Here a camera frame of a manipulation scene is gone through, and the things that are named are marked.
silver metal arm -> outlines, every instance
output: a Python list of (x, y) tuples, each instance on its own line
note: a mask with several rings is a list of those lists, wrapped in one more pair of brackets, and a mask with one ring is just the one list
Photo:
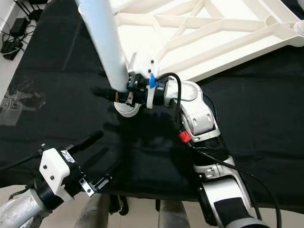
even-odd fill
[(0, 228), (36, 228), (50, 213), (36, 191), (29, 189), (0, 208)]

wire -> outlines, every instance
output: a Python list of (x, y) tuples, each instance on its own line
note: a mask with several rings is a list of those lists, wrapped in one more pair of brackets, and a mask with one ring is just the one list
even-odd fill
[(21, 159), (21, 160), (15, 162), (15, 163), (12, 163), (12, 164), (9, 164), (9, 165), (6, 165), (6, 166), (1, 167), (1, 168), (0, 168), (0, 171), (9, 170), (9, 169), (14, 168), (14, 167), (16, 167), (16, 166), (18, 166), (18, 165), (21, 165), (21, 164), (23, 164), (23, 163), (26, 163), (26, 162), (28, 162), (28, 161), (34, 159), (34, 158), (38, 158), (39, 156), (40, 156), (39, 154), (33, 154), (33, 155), (31, 155), (31, 156), (25, 157), (24, 159)]
[(20, 41), (21, 41), (21, 42), (23, 42), (23, 43), (26, 43), (27, 45), (29, 45), (29, 43), (25, 42), (25, 41), (24, 41), (24, 40), (22, 40), (22, 39), (21, 39)]
[(273, 202), (274, 202), (274, 205), (275, 205), (275, 211), (276, 211), (276, 227), (277, 228), (282, 228), (282, 216), (281, 216), (281, 211), (280, 211), (280, 205), (278, 203), (278, 200), (276, 198), (276, 196), (273, 194), (273, 192), (268, 188), (268, 186), (266, 184), (264, 184), (259, 178), (257, 178), (256, 176), (254, 176), (253, 174), (241, 169), (241, 168), (238, 168), (234, 165), (231, 165), (231, 164), (228, 164), (224, 161), (221, 161), (219, 159), (216, 159), (200, 150), (198, 150), (198, 152), (202, 155), (204, 155), (205, 157), (209, 158), (209, 159), (212, 159), (214, 160), (215, 162), (217, 162), (218, 164), (220, 165), (223, 165), (223, 166), (226, 166), (228, 168), (231, 168), (233, 170), (236, 170), (238, 172), (241, 172), (243, 174), (246, 174), (248, 175), (249, 177), (255, 179), (257, 182), (259, 182), (264, 188), (265, 190), (267, 191), (267, 193), (271, 196)]
[(28, 188), (27, 186), (25, 186), (25, 189), (24, 189), (24, 190), (17, 191), (17, 192), (15, 192), (15, 193), (11, 194), (10, 197), (9, 197), (9, 200), (13, 199), (13, 198), (14, 198), (15, 196), (17, 196), (17, 195), (20, 195), (20, 194), (26, 192), (27, 190), (29, 190), (29, 188)]
[(167, 78), (167, 77), (174, 77), (177, 81), (177, 86), (178, 86), (178, 93), (177, 93), (177, 104), (176, 104), (176, 109), (175, 109), (175, 128), (180, 131), (181, 130), (181, 80), (179, 78), (179, 76), (175, 73), (166, 73), (166, 74), (163, 74), (161, 76), (159, 76), (158, 78), (155, 79), (155, 81), (160, 81), (164, 78)]
[(216, 109), (216, 107), (215, 107), (215, 105), (213, 103), (213, 100), (206, 93), (203, 93), (203, 96), (206, 97), (210, 101), (210, 103), (212, 105), (212, 108), (213, 108), (215, 120), (217, 122), (218, 121), (218, 112), (217, 112), (217, 109)]
[(4, 31), (1, 31), (1, 30), (0, 30), (0, 32), (2, 32), (2, 33), (3, 33), (3, 34), (2, 34), (2, 43), (4, 43), (4, 36), (5, 36), (5, 35), (9, 36), (9, 37), (6, 39), (6, 41), (8, 41), (8, 40), (9, 40), (9, 38), (10, 38), (10, 34), (9, 34), (9, 33), (4, 32)]
[(262, 220), (262, 215), (261, 215), (260, 209), (259, 209), (258, 206), (257, 206), (256, 198), (254, 197), (252, 191), (250, 190), (248, 184), (246, 183), (246, 180), (245, 180), (243, 174), (242, 174), (241, 172), (240, 172), (239, 174), (240, 174), (240, 176), (241, 176), (241, 178), (242, 178), (242, 180), (243, 180), (243, 183), (244, 183), (244, 185), (245, 185), (245, 187), (246, 187), (246, 189), (247, 189), (248, 195), (249, 195), (250, 200), (251, 200), (251, 204), (252, 204), (252, 206), (254, 207), (254, 209), (255, 209), (255, 211), (256, 211), (256, 217), (257, 217), (259, 220)]
[(20, 50), (20, 48), (18, 48), (18, 49), (16, 49), (16, 50), (13, 50), (13, 51), (11, 51), (11, 52), (9, 52), (9, 53), (1, 53), (2, 55), (9, 55), (9, 54), (11, 54), (11, 53), (14, 53), (14, 52), (16, 52), (16, 51), (19, 51)]

black fabric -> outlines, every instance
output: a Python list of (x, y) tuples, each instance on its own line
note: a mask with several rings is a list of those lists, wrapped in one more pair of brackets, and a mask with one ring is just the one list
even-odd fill
[[(285, 3), (304, 19), (296, 0)], [(282, 208), (304, 212), (304, 48), (284, 47), (199, 84), (218, 109), (218, 124), (238, 166), (267, 183)], [(97, 180), (122, 160), (111, 194), (138, 198), (197, 200), (190, 152), (179, 141), (172, 111), (142, 110), (134, 119), (96, 98), (92, 86), (109, 88), (102, 65), (74, 0), (53, 0), (42, 14), (10, 84), (45, 94), (37, 111), (22, 111), (16, 126), (0, 126), (0, 166), (21, 159), (41, 143), (62, 146), (96, 130), (104, 137), (75, 156)], [(25, 184), (38, 161), (1, 173), (0, 185)], [(260, 206), (270, 197), (247, 178)]]

white metal pole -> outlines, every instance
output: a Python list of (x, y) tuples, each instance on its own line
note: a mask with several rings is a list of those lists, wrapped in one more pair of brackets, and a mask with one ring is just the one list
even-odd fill
[(76, 0), (113, 89), (127, 92), (128, 71), (108, 0)]

wall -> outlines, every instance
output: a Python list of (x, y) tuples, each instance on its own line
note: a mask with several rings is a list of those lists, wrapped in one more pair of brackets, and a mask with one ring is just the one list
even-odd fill
[[(13, 0), (0, 0), (0, 18), (7, 21), (16, 3)], [(5, 23), (0, 19), (0, 30), (8, 32), (8, 28)]]

